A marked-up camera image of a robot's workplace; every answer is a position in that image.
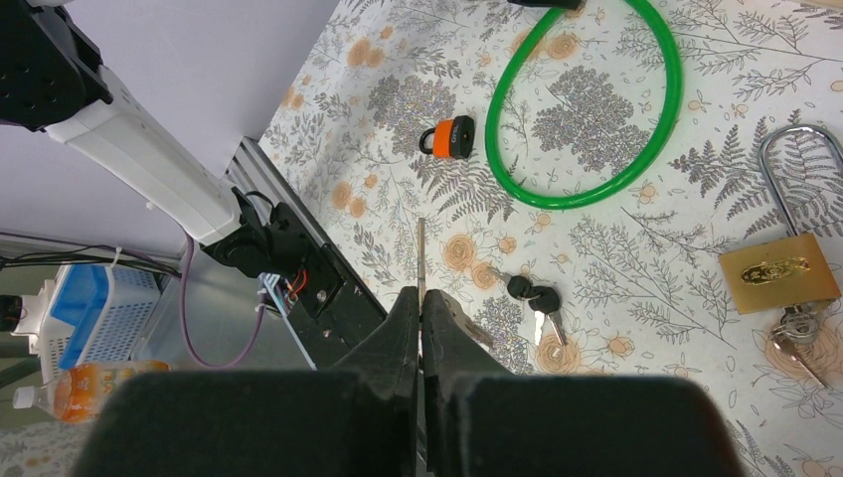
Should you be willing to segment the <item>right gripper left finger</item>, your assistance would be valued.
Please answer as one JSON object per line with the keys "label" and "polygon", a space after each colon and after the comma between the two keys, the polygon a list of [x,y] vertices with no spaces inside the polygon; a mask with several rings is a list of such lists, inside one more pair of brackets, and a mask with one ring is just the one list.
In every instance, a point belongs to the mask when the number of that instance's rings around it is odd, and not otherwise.
{"label": "right gripper left finger", "polygon": [[122,385],[76,476],[413,476],[418,290],[325,371],[152,372]]}

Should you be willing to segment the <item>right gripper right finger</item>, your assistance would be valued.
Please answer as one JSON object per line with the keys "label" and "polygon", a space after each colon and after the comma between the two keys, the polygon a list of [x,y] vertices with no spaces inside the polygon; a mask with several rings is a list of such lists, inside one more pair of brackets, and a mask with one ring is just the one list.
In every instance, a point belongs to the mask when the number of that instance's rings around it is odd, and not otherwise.
{"label": "right gripper right finger", "polygon": [[456,323],[421,307],[426,464],[437,476],[739,476],[716,406],[669,377],[510,373]]}

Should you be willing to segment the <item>green cable lock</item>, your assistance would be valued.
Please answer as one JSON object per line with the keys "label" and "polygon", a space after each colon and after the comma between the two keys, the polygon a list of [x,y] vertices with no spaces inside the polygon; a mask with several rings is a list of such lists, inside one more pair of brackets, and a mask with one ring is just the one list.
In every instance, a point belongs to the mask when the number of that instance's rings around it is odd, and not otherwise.
{"label": "green cable lock", "polygon": [[506,96],[517,74],[527,62],[539,41],[562,17],[565,10],[577,10],[582,3],[580,1],[519,1],[517,4],[526,8],[545,8],[547,12],[513,54],[491,96],[484,127],[485,155],[491,173],[510,197],[535,208],[572,210],[606,200],[640,177],[655,162],[673,133],[679,118],[684,88],[684,74],[678,43],[667,21],[650,2],[640,0],[627,3],[654,35],[664,61],[666,78],[664,103],[656,127],[638,156],[625,169],[605,183],[574,195],[543,196],[522,188],[506,171],[498,140],[501,113]]}

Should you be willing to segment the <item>brass padlock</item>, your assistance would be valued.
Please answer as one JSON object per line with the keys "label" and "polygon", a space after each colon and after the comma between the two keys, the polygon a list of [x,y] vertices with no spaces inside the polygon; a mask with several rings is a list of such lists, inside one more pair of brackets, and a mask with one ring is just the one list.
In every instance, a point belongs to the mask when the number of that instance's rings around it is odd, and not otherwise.
{"label": "brass padlock", "polygon": [[832,158],[837,163],[842,162],[842,146],[838,139],[815,124],[779,128],[761,143],[757,155],[761,176],[787,227],[787,236],[729,251],[718,257],[740,314],[774,308],[787,313],[819,313],[842,297],[816,236],[801,232],[791,215],[769,161],[769,152],[775,142],[799,133],[822,139]]}

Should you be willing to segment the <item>small silver key pair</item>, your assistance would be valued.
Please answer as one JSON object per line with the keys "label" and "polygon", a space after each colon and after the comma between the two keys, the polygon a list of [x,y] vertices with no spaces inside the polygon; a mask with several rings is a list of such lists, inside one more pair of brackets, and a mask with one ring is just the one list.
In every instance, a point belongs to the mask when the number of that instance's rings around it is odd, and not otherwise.
{"label": "small silver key pair", "polygon": [[[423,304],[426,294],[426,259],[425,259],[425,220],[424,217],[418,219],[418,252],[417,252],[417,288],[419,292],[419,303]],[[471,319],[464,313],[461,305],[453,298],[442,293],[446,307],[451,314],[456,325],[474,341],[490,349],[493,345],[491,336],[481,329],[477,324],[473,323]]]}

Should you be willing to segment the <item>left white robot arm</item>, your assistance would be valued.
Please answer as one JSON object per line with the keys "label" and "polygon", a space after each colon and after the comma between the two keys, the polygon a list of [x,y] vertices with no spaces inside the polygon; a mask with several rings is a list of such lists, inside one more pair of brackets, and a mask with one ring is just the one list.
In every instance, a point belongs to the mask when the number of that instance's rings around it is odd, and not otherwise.
{"label": "left white robot arm", "polygon": [[1,4],[1,122],[44,132],[106,169],[173,219],[217,263],[257,278],[303,269],[310,242],[275,205],[210,174],[108,68],[61,1]]}

